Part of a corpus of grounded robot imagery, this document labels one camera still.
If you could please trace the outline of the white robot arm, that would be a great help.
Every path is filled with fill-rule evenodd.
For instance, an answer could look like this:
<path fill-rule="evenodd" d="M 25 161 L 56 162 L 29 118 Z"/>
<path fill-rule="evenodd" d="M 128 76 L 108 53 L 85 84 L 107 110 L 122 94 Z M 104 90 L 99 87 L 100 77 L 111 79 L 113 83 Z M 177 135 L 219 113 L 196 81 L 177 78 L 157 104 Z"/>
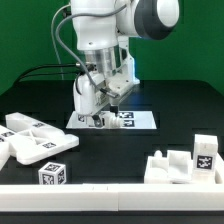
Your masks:
<path fill-rule="evenodd" d="M 77 49 L 84 53 L 75 79 L 71 128 L 116 129 L 119 104 L 137 83 L 129 39 L 162 40 L 179 19 L 178 0 L 72 0 Z"/>

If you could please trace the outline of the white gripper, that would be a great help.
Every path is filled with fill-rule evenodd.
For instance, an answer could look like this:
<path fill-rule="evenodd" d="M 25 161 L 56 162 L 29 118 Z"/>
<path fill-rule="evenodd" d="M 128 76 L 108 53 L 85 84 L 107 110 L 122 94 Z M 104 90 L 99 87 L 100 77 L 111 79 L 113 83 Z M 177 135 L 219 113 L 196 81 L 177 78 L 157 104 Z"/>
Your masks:
<path fill-rule="evenodd" d="M 96 89 L 87 75 L 80 75 L 73 85 L 75 111 L 79 115 L 92 116 L 94 126 L 100 128 L 102 120 L 97 114 L 109 104 L 109 97 Z M 118 115 L 118 106 L 110 106 L 110 112 Z"/>

